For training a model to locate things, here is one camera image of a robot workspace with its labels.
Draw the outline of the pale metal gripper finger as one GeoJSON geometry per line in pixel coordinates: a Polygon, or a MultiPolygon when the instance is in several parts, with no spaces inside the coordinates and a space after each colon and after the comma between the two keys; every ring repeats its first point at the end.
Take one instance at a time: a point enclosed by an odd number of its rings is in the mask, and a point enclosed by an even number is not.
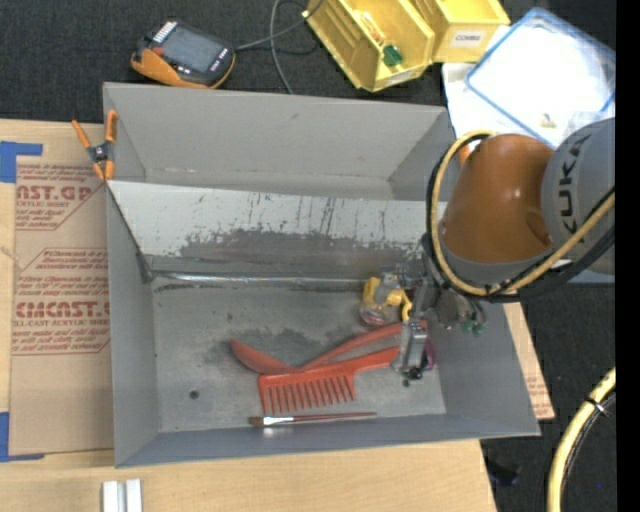
{"type": "Polygon", "coordinates": [[[392,367],[403,375],[421,375],[428,361],[426,355],[427,331],[417,320],[403,324],[400,333],[399,353],[392,367]]]}

